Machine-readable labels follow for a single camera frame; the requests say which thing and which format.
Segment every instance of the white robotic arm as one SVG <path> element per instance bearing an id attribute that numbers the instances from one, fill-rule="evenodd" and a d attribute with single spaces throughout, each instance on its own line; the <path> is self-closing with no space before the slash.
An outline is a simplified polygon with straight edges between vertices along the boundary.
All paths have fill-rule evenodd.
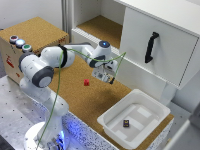
<path id="1" fill-rule="evenodd" d="M 20 88 L 31 99 L 42 103 L 49 112 L 53 107 L 56 94 L 47 86 L 52 81 L 54 74 L 53 68 L 59 67 L 62 51 L 62 68 L 69 67 L 73 64 L 76 53 L 84 59 L 91 68 L 94 68 L 92 75 L 104 82 L 109 82 L 110 76 L 108 74 L 114 76 L 117 70 L 117 61 L 111 60 L 111 46 L 106 41 L 100 41 L 96 49 L 89 43 L 81 43 L 47 47 L 43 49 L 40 57 L 37 57 L 30 52 L 24 53 L 19 59 L 19 68 L 24 74 L 24 77 L 20 81 Z M 68 109 L 69 106 L 66 101 L 58 96 L 51 121 L 49 122 L 41 141 L 40 148 L 43 150 L 49 150 L 51 149 L 50 145 L 55 145 L 49 145 L 49 143 L 52 143 L 52 141 L 55 142 L 57 136 L 62 132 L 62 116 L 67 114 Z M 36 143 L 42 136 L 45 125 L 37 133 L 37 136 L 34 139 Z M 60 146 L 59 149 L 66 149 L 66 146 Z"/>

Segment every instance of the brown desk surface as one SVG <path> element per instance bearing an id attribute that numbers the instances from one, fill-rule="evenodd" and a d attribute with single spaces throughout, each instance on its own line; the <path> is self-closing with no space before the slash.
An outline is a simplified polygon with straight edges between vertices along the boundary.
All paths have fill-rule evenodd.
<path id="1" fill-rule="evenodd" d="M 115 81 L 113 85 L 104 83 L 92 77 L 92 71 L 93 69 L 85 61 L 76 56 L 72 66 L 61 70 L 59 95 L 67 101 L 72 113 L 119 149 L 123 149 L 104 133 L 102 126 L 97 122 L 97 118 L 131 92 L 131 89 L 118 81 Z M 89 79 L 90 86 L 84 86 L 84 79 Z M 58 69 L 55 69 L 50 88 L 56 92 L 57 85 Z M 145 150 L 172 119 L 173 115 L 169 115 L 137 150 Z"/>

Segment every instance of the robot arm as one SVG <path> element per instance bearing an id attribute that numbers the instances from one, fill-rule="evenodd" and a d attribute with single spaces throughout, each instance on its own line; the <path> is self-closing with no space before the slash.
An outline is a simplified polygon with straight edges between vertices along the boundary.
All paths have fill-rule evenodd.
<path id="1" fill-rule="evenodd" d="M 94 68 L 92 75 L 97 79 L 108 82 L 110 75 L 114 76 L 117 69 L 117 61 L 98 62 L 96 60 L 110 60 L 111 46 L 106 41 L 100 41 L 96 49 L 89 43 L 69 44 L 64 46 L 47 47 L 43 49 L 41 56 L 33 53 L 24 53 L 19 59 L 19 68 L 24 75 L 38 88 L 47 87 L 53 78 L 53 68 L 59 67 L 60 54 L 63 53 L 61 67 L 69 67 L 75 59 L 75 53 Z"/>

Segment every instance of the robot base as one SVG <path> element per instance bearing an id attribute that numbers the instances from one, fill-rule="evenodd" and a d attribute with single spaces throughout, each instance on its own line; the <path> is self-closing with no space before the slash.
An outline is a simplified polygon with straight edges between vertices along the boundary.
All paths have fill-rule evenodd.
<path id="1" fill-rule="evenodd" d="M 38 132 L 40 131 L 40 129 L 43 127 L 44 124 L 45 124 L 45 122 L 40 122 L 38 124 L 35 124 L 26 132 L 25 137 L 24 137 L 24 150 L 36 150 L 37 143 L 35 142 L 34 138 L 36 137 L 36 135 L 38 134 Z M 66 150 L 66 148 L 69 145 L 68 137 L 67 137 L 67 139 L 65 137 L 64 144 L 65 144 L 64 147 Z M 37 150 L 49 150 L 49 148 L 38 147 Z"/>

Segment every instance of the green cable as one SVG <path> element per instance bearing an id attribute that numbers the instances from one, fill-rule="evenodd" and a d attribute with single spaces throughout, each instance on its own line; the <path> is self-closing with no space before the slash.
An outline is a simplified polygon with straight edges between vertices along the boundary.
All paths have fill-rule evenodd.
<path id="1" fill-rule="evenodd" d="M 89 56 L 87 56 L 87 55 L 85 55 L 85 54 L 83 54 L 83 53 L 81 53 L 81 52 L 79 52 L 79 51 L 77 51 L 77 50 L 75 50 L 75 49 L 68 49 L 68 50 L 75 51 L 75 52 L 77 52 L 77 53 L 79 53 L 79 54 L 81 54 L 81 55 L 83 55 L 83 56 L 85 56 L 85 57 L 87 57 L 87 58 L 89 58 L 89 59 L 92 59 L 92 60 L 95 60 L 95 61 L 98 61 L 98 62 L 109 62 L 109 61 L 118 59 L 118 58 L 120 58 L 120 57 L 122 56 L 122 59 L 121 59 L 119 65 L 118 65 L 117 70 L 116 70 L 116 73 L 115 73 L 115 75 L 114 75 L 114 78 L 116 77 L 116 74 L 117 74 L 117 72 L 118 72 L 119 66 L 121 65 L 121 62 L 122 62 L 122 60 L 124 59 L 124 56 L 126 55 L 126 52 L 124 52 L 124 53 L 121 54 L 120 56 L 118 56 L 118 57 L 116 57 L 116 58 L 113 58 L 113 59 L 110 59 L 110 60 L 97 60 L 97 59 L 90 58 Z M 61 72 L 61 60 L 62 60 L 62 56 L 63 56 L 63 51 L 62 51 L 61 54 L 60 54 L 60 61 L 59 61 L 59 79 L 58 79 L 58 88 L 57 88 L 57 93 L 56 93 L 55 101 L 54 101 L 54 103 L 53 103 L 53 107 L 52 107 L 52 110 L 51 110 L 50 117 L 49 117 L 48 122 L 47 122 L 47 124 L 46 124 L 46 126 L 45 126 L 45 128 L 44 128 L 44 131 L 42 132 L 42 136 L 40 137 L 40 140 L 39 140 L 39 142 L 38 142 L 38 145 L 37 145 L 36 150 L 37 150 L 38 147 L 39 147 L 39 144 L 40 144 L 40 142 L 41 142 L 41 140 L 42 140 L 42 137 L 43 137 L 43 135 L 44 135 L 44 133 L 45 133 L 45 131 L 46 131 L 46 128 L 47 128 L 47 126 L 48 126 L 48 124 L 49 124 L 49 122 L 50 122 L 50 120 L 51 120 L 51 117 L 52 117 L 52 115 L 53 115 L 53 111 L 54 111 L 54 107 L 55 107 L 55 104 L 56 104 L 58 92 L 59 92 L 59 89 L 60 89 L 60 72 Z"/>
<path id="2" fill-rule="evenodd" d="M 60 71 L 61 71 L 61 60 L 62 60 L 62 56 L 63 56 L 63 51 L 62 51 L 61 54 L 60 54 L 60 61 L 59 61 L 59 77 L 58 77 L 58 78 L 59 78 L 59 79 L 58 79 L 58 89 L 57 89 L 55 101 L 54 101 L 54 103 L 53 103 L 53 107 L 52 107 L 52 109 L 51 109 L 50 117 L 49 117 L 48 122 L 47 122 L 47 124 L 46 124 L 46 126 L 45 126 L 45 128 L 44 128 L 44 131 L 42 132 L 42 136 L 40 137 L 40 140 L 39 140 L 39 142 L 38 142 L 38 145 L 37 145 L 36 150 L 38 149 L 39 144 L 40 144 L 40 142 L 41 142 L 41 140 L 42 140 L 42 137 L 43 137 L 43 135 L 44 135 L 44 132 L 46 131 L 46 128 L 47 128 L 47 126 L 48 126 L 48 124 L 49 124 L 49 122 L 50 122 L 50 120 L 51 120 L 51 117 L 52 117 L 53 111 L 54 111 L 54 107 L 55 107 L 55 104 L 56 104 L 56 100 L 57 100 L 57 97 L 58 97 L 58 92 L 59 92 L 59 89 L 60 89 Z"/>

